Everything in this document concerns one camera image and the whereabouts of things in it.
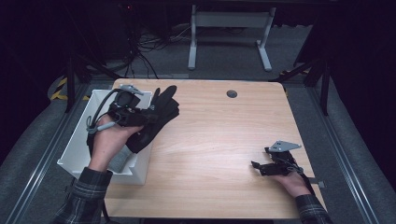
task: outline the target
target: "hand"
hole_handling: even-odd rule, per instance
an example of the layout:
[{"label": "hand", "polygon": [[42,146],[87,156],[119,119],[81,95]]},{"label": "hand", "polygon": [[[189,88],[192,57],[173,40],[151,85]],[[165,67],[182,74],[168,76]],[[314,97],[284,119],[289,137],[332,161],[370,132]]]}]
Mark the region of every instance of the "hand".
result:
[{"label": "hand", "polygon": [[290,172],[288,175],[270,175],[270,177],[279,182],[293,198],[311,194],[303,178],[297,172]]},{"label": "hand", "polygon": [[[111,122],[109,115],[104,115],[98,121],[98,125]],[[128,138],[139,132],[143,126],[140,127],[121,127],[115,124],[113,127],[97,132],[93,142],[93,151],[90,164],[88,168],[105,172],[111,159],[121,151],[125,146]]]}]

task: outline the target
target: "black glove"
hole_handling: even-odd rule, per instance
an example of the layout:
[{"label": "black glove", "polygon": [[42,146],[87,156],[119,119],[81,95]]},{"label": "black glove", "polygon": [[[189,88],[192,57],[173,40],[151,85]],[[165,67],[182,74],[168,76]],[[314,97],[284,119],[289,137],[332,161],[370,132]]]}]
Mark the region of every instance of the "black glove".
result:
[{"label": "black glove", "polygon": [[133,153],[145,148],[167,122],[178,116],[178,102],[172,98],[176,90],[176,86],[170,86],[161,94],[160,88],[154,92],[149,108],[142,110],[142,113],[157,117],[157,120],[148,123],[139,133],[129,137],[126,146]]}]

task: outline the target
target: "white container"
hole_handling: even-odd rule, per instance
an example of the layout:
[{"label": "white container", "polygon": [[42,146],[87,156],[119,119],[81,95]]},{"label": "white container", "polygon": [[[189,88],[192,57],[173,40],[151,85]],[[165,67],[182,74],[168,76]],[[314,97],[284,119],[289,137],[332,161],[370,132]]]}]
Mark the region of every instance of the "white container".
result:
[{"label": "white container", "polygon": [[[87,146],[87,118],[93,118],[99,105],[110,91],[93,90],[90,101],[85,108],[78,125],[70,138],[69,143],[64,150],[64,154],[58,160],[58,164],[62,166],[70,175],[79,178],[84,167],[88,166],[91,156]],[[136,95],[140,98],[139,108],[149,107],[152,92],[144,91],[144,95]],[[107,112],[108,106],[113,102],[116,93],[113,93],[99,115]],[[149,156],[151,152],[152,142],[141,150],[139,153],[132,153],[126,160],[125,166],[121,173],[114,173],[111,183],[128,184],[128,185],[144,185],[146,182],[147,170],[149,167]]]}]

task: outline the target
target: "gray floor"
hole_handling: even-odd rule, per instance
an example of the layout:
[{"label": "gray floor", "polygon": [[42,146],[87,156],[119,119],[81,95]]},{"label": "gray floor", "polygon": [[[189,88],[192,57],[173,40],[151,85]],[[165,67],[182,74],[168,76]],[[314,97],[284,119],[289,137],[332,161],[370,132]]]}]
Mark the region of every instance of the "gray floor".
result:
[{"label": "gray floor", "polygon": [[[260,38],[257,30],[246,30],[239,35],[221,30],[201,32],[193,71],[187,69],[190,46],[187,39],[144,55],[160,78],[265,81],[277,77],[280,71],[292,69],[309,30],[310,27],[272,29],[266,45],[273,66],[270,73],[264,72],[254,44]],[[141,60],[135,59],[132,68],[136,78],[147,77],[147,68]],[[395,192],[361,140],[334,85],[330,88],[329,117],[324,118],[317,105],[320,85],[307,89],[302,84],[303,78],[294,77],[284,87],[314,172],[326,185],[321,192],[332,220],[334,223],[396,223]],[[54,80],[49,95],[58,82],[59,79]],[[104,76],[95,76],[89,86],[77,83],[77,89],[79,94],[89,95],[92,89],[108,89],[111,83]],[[64,201],[65,186],[72,181],[56,161],[86,104],[87,101],[78,101],[74,110],[65,114],[65,101],[54,100],[21,136],[0,168],[0,223],[6,223],[9,217],[15,220],[10,219],[9,223],[49,223],[53,218]],[[329,133],[329,123],[335,135]],[[339,159],[340,148],[350,162],[352,175],[343,168],[349,164]],[[24,191],[26,186],[32,186],[31,191]],[[135,218],[115,220],[137,223]],[[276,220],[276,223],[300,222]]]}]

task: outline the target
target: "shirt sleeve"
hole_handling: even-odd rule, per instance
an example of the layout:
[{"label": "shirt sleeve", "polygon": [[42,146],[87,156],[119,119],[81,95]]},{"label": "shirt sleeve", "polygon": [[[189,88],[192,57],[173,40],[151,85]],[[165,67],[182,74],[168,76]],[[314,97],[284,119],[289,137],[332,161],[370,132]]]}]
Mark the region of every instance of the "shirt sleeve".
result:
[{"label": "shirt sleeve", "polygon": [[311,194],[296,197],[300,219],[304,224],[332,223],[327,211],[320,204],[318,198]]},{"label": "shirt sleeve", "polygon": [[56,213],[54,223],[100,223],[107,187],[113,174],[87,167],[74,185],[67,202]]}]

